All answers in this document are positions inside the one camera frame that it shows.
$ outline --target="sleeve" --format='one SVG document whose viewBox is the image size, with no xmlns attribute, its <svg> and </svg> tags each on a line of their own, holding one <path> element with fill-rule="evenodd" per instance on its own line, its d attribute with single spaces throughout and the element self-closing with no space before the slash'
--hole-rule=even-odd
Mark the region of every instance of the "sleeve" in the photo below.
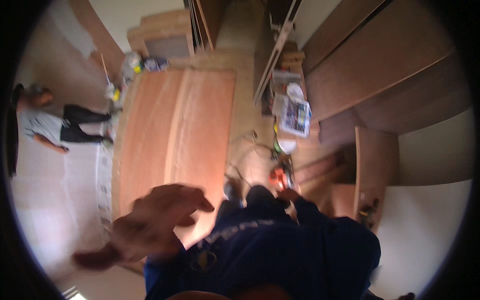
<svg viewBox="0 0 480 300">
<path fill-rule="evenodd" d="M 319 226 L 328 222 L 328 217 L 318 211 L 317 205 L 300 197 L 294 202 L 300 225 Z"/>
<path fill-rule="evenodd" d="M 155 262 L 147 258 L 144 265 L 145 289 L 147 294 L 155 288 L 160 289 L 162 294 L 169 294 L 170 290 L 176 288 L 174 286 L 176 274 L 180 270 L 181 262 L 186 254 L 185 248 L 182 247 L 175 258 L 166 262 Z"/>
<path fill-rule="evenodd" d="M 29 126 L 23 125 L 23 133 L 29 141 L 33 141 L 33 137 L 36 134 Z"/>
</svg>

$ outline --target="man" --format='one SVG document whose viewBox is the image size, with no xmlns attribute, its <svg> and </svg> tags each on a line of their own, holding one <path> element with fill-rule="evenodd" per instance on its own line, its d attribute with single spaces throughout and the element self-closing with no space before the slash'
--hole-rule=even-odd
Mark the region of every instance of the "man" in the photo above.
<svg viewBox="0 0 480 300">
<path fill-rule="evenodd" d="M 43 146 L 65 154 L 69 149 L 62 142 L 103 143 L 111 146 L 109 136 L 89 135 L 82 131 L 79 124 L 100 123 L 111 118 L 110 114 L 99 114 L 78 105 L 65 105 L 62 117 L 48 112 L 53 101 L 49 89 L 31 85 L 24 89 L 17 84 L 13 91 L 12 103 L 20 113 L 20 126 L 23 133 Z"/>
<path fill-rule="evenodd" d="M 211 234 L 185 250 L 173 233 L 196 210 L 213 211 L 199 189 L 159 186 L 135 201 L 113 224 L 100 251 L 76 253 L 88 269 L 147 256 L 146 299 L 360 299 L 377 267 L 380 244 L 347 217 L 329 219 L 293 190 L 275 198 L 254 186 L 247 207 L 233 185 L 219 207 Z M 292 201 L 298 222 L 285 213 Z"/>
</svg>

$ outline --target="navy blue shirt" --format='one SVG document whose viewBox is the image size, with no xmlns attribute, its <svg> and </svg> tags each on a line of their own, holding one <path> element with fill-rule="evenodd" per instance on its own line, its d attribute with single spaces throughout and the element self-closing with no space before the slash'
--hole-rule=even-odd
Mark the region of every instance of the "navy blue shirt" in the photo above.
<svg viewBox="0 0 480 300">
<path fill-rule="evenodd" d="M 302 198 L 295 208 L 299 224 L 269 203 L 235 210 L 174 259 L 147 261 L 146 299 L 187 290 L 231 297 L 259 284 L 278 285 L 294 299 L 360 299 L 380 259 L 377 237 Z"/>
</svg>

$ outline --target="black pants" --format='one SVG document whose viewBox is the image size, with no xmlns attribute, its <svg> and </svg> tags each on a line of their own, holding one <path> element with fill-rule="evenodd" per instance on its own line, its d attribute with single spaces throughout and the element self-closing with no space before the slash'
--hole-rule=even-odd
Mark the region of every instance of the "black pants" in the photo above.
<svg viewBox="0 0 480 300">
<path fill-rule="evenodd" d="M 71 143 L 101 143 L 105 138 L 101 135 L 89 135 L 78 126 L 85 123 L 100 123 L 108 121 L 110 114 L 99 114 L 78 105 L 65 105 L 63 118 L 70 124 L 62 126 L 60 140 Z"/>
<path fill-rule="evenodd" d="M 260 202 L 270 202 L 273 205 L 278 205 L 282 209 L 286 208 L 286 205 L 279 200 L 277 200 L 272 193 L 264 186 L 255 185 L 248 191 L 247 197 L 247 206 L 256 205 Z M 236 209 L 242 209 L 241 205 L 236 201 L 223 200 L 222 204 L 218 208 L 218 213 L 216 215 L 216 221 L 220 218 L 228 215 Z"/>
</svg>

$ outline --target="wooden stick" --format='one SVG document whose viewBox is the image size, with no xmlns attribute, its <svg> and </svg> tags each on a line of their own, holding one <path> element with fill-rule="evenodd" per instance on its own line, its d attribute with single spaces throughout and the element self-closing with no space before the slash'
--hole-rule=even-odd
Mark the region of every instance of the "wooden stick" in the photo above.
<svg viewBox="0 0 480 300">
<path fill-rule="evenodd" d="M 108 77 L 108 73 L 107 73 L 107 67 L 105 66 L 105 61 L 103 60 L 103 54 L 100 53 L 100 56 L 102 57 L 102 64 L 103 64 L 103 70 L 105 71 L 105 76 L 107 77 L 108 83 L 110 83 L 110 78 Z"/>
</svg>

